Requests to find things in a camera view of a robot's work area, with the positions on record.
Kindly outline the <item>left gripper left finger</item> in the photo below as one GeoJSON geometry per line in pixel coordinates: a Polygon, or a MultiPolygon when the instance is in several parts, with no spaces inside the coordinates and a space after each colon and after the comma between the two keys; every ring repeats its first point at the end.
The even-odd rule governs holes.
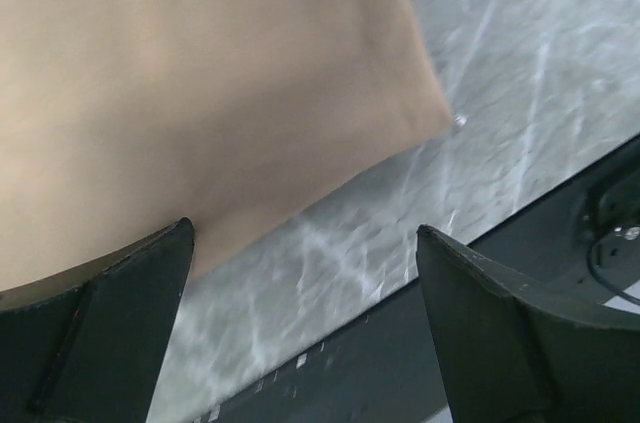
{"type": "Polygon", "coordinates": [[[187,218],[1,293],[4,422],[143,422],[190,271],[187,218]]]}

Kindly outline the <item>beige t-shirt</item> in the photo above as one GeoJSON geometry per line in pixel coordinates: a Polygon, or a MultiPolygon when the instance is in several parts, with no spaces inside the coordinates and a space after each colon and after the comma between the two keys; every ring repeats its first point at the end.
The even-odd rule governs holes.
{"type": "Polygon", "coordinates": [[[181,217],[204,272],[451,121],[411,0],[1,0],[1,285],[181,217]]]}

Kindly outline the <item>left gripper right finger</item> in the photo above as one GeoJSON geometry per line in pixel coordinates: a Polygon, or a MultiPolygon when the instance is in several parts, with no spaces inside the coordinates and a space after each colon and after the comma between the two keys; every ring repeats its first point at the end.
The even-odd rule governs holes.
{"type": "Polygon", "coordinates": [[[453,421],[638,421],[638,315],[553,291],[430,226],[416,260],[453,421]]]}

